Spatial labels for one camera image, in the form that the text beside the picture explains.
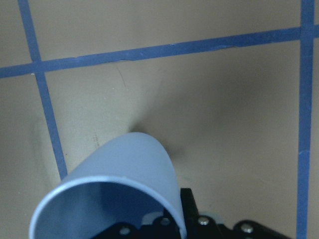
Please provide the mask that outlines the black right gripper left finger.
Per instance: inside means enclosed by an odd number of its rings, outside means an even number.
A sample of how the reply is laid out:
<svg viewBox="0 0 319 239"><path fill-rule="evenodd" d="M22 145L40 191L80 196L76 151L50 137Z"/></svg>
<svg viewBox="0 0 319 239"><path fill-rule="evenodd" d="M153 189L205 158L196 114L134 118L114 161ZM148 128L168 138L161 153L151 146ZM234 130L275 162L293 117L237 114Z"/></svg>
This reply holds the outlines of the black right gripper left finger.
<svg viewBox="0 0 319 239"><path fill-rule="evenodd" d="M179 239L179 227L172 215L162 213L145 215L140 227L126 222L115 223L94 236L96 239Z"/></svg>

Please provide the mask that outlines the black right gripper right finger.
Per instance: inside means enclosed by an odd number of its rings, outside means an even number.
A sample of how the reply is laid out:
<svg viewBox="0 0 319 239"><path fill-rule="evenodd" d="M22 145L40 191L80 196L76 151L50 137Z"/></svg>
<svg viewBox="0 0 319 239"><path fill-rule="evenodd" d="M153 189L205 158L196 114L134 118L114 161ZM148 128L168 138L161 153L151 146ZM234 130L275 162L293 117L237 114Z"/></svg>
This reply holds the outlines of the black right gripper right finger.
<svg viewBox="0 0 319 239"><path fill-rule="evenodd" d="M190 188L181 188L180 198L188 239L224 239L215 219L199 212Z"/></svg>

